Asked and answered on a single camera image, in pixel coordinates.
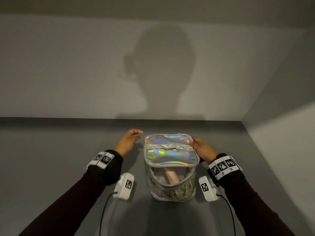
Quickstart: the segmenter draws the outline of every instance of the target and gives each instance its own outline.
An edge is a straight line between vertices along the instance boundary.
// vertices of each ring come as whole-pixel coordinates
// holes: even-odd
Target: black sleeve
[[[57,199],[20,236],[74,235],[81,222],[102,194],[105,186],[116,183],[120,178],[123,158],[113,150],[114,155],[105,169],[89,166],[83,177],[65,194]]]
[[[216,159],[223,156],[226,156],[226,154],[221,153]],[[246,236],[294,236],[278,214],[273,212],[252,189],[240,170],[225,175],[218,180],[218,183],[224,188]]]

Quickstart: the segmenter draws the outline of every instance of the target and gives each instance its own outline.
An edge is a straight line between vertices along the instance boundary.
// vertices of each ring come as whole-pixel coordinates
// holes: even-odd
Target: transparent bag
[[[156,200],[184,202],[194,197],[199,156],[186,134],[154,134],[145,139],[147,181]]]

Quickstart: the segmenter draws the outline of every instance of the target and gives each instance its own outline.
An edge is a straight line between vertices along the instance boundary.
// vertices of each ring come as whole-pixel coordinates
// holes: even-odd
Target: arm
[[[135,134],[141,133],[141,130],[129,130],[115,150],[106,151],[114,157],[104,169],[90,165],[83,177],[30,223],[20,236],[74,235],[105,186],[119,180],[123,157],[140,138]]]
[[[208,165],[226,154],[217,154],[216,151],[199,138],[193,138],[190,142],[199,156]],[[218,180],[225,194],[235,210],[235,214],[241,222],[246,236],[249,235],[285,235],[294,236],[293,232],[273,212],[260,196],[252,189],[240,171],[233,171]]]

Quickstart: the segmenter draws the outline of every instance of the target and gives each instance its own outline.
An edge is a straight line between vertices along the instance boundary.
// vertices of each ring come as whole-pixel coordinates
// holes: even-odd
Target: cable
[[[105,203],[105,205],[104,205],[104,209],[103,209],[103,212],[102,212],[102,217],[100,218],[100,229],[101,229],[101,227],[102,227],[102,221],[103,221],[104,211],[105,211],[105,207],[106,207],[106,205],[107,205],[107,202],[108,202],[109,198],[110,198],[113,194],[117,194],[117,193],[118,193],[118,192],[113,192],[113,193],[111,193],[111,194],[109,195],[109,197],[107,198],[107,200],[106,200],[106,203]]]
[[[231,215],[232,215],[232,220],[233,220],[234,236],[236,236],[235,223],[234,223],[234,217],[233,217],[233,212],[232,212],[231,206],[230,206],[229,202],[227,202],[226,198],[224,198],[222,195],[220,195],[220,194],[216,194],[216,195],[222,197],[225,200],[225,202],[227,203],[227,205],[229,206],[229,208],[230,208]]]

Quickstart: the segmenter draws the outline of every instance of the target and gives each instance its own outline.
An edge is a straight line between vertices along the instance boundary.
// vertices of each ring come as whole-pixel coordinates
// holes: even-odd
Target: iridescent lid
[[[153,134],[145,138],[144,158],[151,167],[195,167],[199,156],[187,134]]]

